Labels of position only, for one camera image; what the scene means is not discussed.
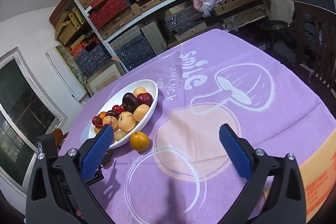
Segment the small tan longan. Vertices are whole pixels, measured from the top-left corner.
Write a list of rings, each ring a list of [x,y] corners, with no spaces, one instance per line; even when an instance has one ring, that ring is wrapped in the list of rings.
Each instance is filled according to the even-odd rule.
[[[95,134],[98,134],[100,132],[101,128],[100,127],[95,127],[94,128],[94,132]]]

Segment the small red cherry tomato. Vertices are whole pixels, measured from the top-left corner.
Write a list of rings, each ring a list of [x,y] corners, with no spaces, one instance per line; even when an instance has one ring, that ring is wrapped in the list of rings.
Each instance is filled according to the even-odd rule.
[[[112,110],[115,111],[115,112],[117,112],[118,114],[120,114],[120,106],[119,105],[114,105],[112,107]]]

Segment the small orange mandarin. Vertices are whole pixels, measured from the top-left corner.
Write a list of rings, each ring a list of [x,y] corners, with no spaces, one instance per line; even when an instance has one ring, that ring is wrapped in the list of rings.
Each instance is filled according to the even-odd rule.
[[[104,117],[105,117],[105,115],[106,115],[106,112],[105,112],[105,111],[102,111],[102,112],[99,113],[98,116],[100,117],[101,120],[103,120]]]

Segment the speckled yellow pepino melon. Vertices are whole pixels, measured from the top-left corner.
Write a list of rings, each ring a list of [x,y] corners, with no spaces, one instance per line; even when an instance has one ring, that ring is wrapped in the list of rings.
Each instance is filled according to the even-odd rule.
[[[113,131],[118,131],[118,120],[114,116],[105,116],[102,120],[102,125],[110,125]]]

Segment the dark mangosteen front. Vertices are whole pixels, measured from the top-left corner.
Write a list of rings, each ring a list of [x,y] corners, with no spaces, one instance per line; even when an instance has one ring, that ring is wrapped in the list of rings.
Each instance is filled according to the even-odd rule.
[[[119,114],[118,114],[118,112],[116,112],[114,110],[107,111],[105,116],[106,117],[107,116],[115,117],[117,120],[119,120]]]

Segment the small red cherry tomato plate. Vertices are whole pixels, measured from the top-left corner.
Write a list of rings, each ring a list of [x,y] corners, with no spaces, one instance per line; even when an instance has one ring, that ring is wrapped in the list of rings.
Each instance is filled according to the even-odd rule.
[[[124,112],[124,108],[123,108],[123,105],[120,105],[119,106],[119,113],[121,114],[122,112]]]

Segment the large pale yellow pear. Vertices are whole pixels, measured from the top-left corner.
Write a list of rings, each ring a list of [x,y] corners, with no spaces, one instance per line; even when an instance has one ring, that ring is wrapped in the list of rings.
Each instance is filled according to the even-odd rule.
[[[120,114],[118,120],[118,127],[124,132],[130,132],[135,128],[137,121],[133,118],[133,114],[127,111],[124,111]]]

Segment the orange yellow tomato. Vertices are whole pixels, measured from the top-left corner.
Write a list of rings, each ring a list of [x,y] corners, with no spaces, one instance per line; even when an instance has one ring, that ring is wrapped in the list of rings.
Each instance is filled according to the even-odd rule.
[[[130,144],[134,150],[143,152],[149,147],[150,139],[145,133],[137,131],[131,135]]]

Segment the dark purple mangosteen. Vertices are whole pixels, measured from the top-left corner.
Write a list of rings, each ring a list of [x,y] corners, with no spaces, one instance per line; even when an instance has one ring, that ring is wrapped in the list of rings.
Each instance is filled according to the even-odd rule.
[[[122,98],[122,106],[124,111],[134,113],[135,110],[138,108],[139,103],[133,93],[125,93]]]

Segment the dark red plum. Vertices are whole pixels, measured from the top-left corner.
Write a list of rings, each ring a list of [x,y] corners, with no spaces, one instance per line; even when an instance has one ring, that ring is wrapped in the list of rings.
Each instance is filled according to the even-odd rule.
[[[139,105],[147,105],[149,107],[153,103],[153,97],[150,93],[140,93],[137,96],[137,100]]]

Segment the pale yellow round pear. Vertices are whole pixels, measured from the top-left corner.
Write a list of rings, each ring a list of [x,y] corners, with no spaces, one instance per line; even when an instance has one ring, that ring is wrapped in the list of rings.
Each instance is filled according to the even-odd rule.
[[[139,94],[142,94],[142,93],[147,93],[147,90],[144,88],[144,87],[137,87],[136,89],[134,89],[133,91],[133,95],[135,97],[138,97]]]

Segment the white oval plate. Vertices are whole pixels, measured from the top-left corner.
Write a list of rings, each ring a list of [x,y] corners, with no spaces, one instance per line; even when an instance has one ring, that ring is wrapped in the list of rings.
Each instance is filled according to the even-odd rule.
[[[118,148],[131,136],[147,125],[158,102],[158,86],[150,79],[139,80],[122,88],[103,104],[94,119],[84,130],[84,139],[95,137],[103,125],[110,125],[114,131],[110,149]]]

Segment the purple printed tablecloth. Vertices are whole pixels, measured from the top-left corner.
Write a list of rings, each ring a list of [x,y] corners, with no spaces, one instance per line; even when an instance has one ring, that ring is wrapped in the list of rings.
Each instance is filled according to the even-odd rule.
[[[219,141],[227,123],[252,147],[292,153],[308,180],[314,213],[335,183],[335,118],[292,71],[250,43],[211,30],[127,73],[93,96],[74,121],[61,154],[79,148],[92,118],[122,88],[143,79],[159,88],[143,129],[147,151],[113,152],[104,179],[92,186],[117,223],[217,223],[245,185]]]

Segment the dark wooden chair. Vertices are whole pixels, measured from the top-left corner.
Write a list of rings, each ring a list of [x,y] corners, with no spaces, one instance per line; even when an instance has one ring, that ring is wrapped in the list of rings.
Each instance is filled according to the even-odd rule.
[[[295,68],[305,68],[330,90],[335,88],[335,12],[294,3]]]

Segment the pink crumpled cloth bundle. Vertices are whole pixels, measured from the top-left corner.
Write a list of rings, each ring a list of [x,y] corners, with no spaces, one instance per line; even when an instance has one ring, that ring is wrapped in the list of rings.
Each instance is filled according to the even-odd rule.
[[[192,0],[194,9],[201,13],[204,18],[211,16],[215,7],[225,4],[226,0]]]

